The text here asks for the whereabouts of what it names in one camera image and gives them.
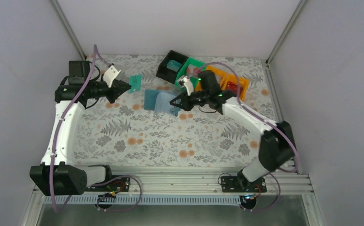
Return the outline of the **teal credit card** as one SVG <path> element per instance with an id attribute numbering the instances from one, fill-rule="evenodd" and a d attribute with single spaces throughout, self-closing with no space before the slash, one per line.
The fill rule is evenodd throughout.
<path id="1" fill-rule="evenodd" d="M 133 75 L 129 78 L 129 85 L 131 89 L 128 91 L 129 93 L 135 93 L 141 90 L 142 83 L 142 74 Z"/>

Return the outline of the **blue leather card holder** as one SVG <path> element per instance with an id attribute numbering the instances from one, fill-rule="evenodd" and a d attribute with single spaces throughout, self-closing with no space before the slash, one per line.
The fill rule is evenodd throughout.
<path id="1" fill-rule="evenodd" d="M 144 110 L 167 113 L 176 117 L 181 109 L 170 104 L 174 98 L 176 95 L 170 92 L 146 89 L 144 92 Z"/>

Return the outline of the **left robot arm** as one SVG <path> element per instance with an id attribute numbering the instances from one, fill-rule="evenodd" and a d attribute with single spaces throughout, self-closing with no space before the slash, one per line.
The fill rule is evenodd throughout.
<path id="1" fill-rule="evenodd" d="M 69 74 L 55 91 L 55 123 L 47 150 L 38 166 L 30 168 L 30 178 L 45 196 L 81 195 L 88 187 L 106 191 L 113 186 L 108 165 L 78 165 L 74 159 L 79 121 L 90 99 L 106 98 L 114 103 L 131 89 L 122 81 L 120 66 L 110 64 L 104 73 L 89 79 L 97 67 L 90 61 L 70 61 Z"/>

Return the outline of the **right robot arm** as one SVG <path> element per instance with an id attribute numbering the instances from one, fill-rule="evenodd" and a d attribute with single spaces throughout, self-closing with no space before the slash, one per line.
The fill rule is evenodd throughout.
<path id="1" fill-rule="evenodd" d="M 238 188 L 244 192 L 255 186 L 255 181 L 277 169 L 292 159 L 297 150 L 293 142 L 289 123 L 275 122 L 254 112 L 228 89 L 221 89 L 215 74 L 210 70 L 198 74 L 201 90 L 194 91 L 188 76 L 178 79 L 178 84 L 186 90 L 170 101 L 170 104 L 185 111 L 195 106 L 209 105 L 216 112 L 237 121 L 248 131 L 261 136 L 258 157 L 237 173 Z"/>

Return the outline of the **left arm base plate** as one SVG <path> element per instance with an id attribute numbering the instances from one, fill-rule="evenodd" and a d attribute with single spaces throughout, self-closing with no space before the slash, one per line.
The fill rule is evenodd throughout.
<path id="1" fill-rule="evenodd" d="M 101 186 L 89 186 L 86 188 L 87 192 L 128 192 L 131 179 L 129 177 L 122 177 L 119 175 L 112 176 L 106 179 Z"/>

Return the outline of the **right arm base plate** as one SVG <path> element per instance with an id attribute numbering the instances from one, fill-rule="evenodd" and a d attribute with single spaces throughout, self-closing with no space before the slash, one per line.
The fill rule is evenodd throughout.
<path id="1" fill-rule="evenodd" d="M 240 182 L 237 176 L 221 176 L 219 179 L 222 191 L 224 193 L 265 193 L 267 187 L 263 177 L 258 178 L 254 182 Z"/>

